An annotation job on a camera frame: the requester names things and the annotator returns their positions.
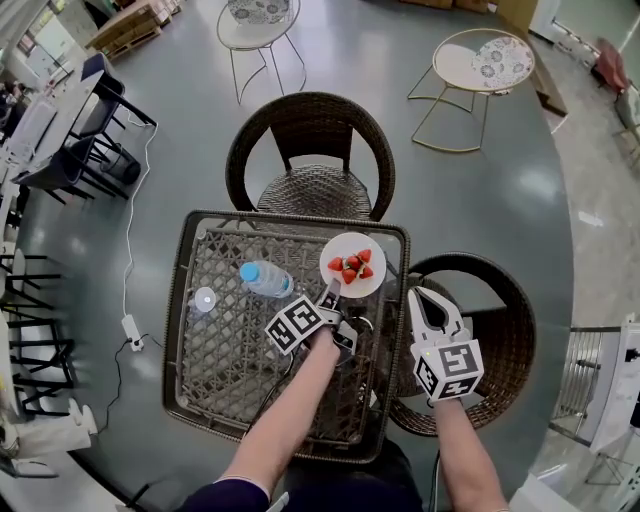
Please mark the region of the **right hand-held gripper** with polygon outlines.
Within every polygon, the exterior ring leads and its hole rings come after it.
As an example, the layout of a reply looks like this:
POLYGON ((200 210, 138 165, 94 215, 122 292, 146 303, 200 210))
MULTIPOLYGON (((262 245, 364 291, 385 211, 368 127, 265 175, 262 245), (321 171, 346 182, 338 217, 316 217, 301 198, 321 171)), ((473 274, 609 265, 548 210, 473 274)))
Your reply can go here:
POLYGON ((483 377, 483 360, 479 341, 471 337, 458 307, 425 287, 411 288, 407 299, 419 386, 432 403, 472 394, 483 377))

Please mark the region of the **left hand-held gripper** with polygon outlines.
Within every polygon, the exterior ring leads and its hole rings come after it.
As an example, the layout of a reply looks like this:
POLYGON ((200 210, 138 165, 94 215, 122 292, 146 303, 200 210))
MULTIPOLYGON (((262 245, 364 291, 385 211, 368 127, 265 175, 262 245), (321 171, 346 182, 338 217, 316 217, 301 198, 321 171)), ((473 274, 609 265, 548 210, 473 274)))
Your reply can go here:
POLYGON ((281 355, 287 356, 321 327, 329 327, 342 353, 354 356, 357 332, 343 319, 340 300, 341 283, 333 278, 316 304, 301 296, 280 310, 264 329, 267 339, 281 355))

